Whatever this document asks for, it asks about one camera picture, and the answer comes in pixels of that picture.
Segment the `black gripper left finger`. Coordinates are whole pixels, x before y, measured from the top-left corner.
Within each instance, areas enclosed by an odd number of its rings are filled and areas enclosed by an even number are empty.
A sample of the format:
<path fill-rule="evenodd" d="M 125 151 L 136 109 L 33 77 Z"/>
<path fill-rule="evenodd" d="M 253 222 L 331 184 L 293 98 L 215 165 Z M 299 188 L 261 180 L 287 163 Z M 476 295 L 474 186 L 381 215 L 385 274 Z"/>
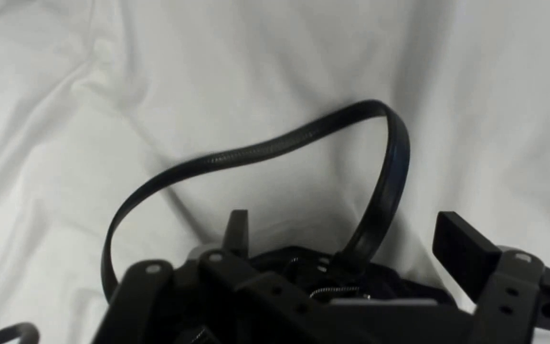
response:
<path fill-rule="evenodd" d="M 320 306 L 303 272 L 318 253 L 289 247 L 251 258 L 249 216 L 230 216 L 222 247 L 180 268 L 144 260 L 121 279 L 104 257 L 110 310 L 92 344 L 322 344 Z"/>

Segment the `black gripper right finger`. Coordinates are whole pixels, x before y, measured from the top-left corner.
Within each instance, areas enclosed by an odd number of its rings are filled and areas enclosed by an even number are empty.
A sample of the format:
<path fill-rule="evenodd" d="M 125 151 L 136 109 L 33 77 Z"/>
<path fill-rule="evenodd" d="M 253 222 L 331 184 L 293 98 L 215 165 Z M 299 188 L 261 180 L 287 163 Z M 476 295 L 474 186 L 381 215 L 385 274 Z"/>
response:
<path fill-rule="evenodd" d="M 497 247 L 457 213 L 440 213 L 432 253 L 476 310 L 465 344 L 534 344 L 550 331 L 550 268 L 520 249 Z"/>

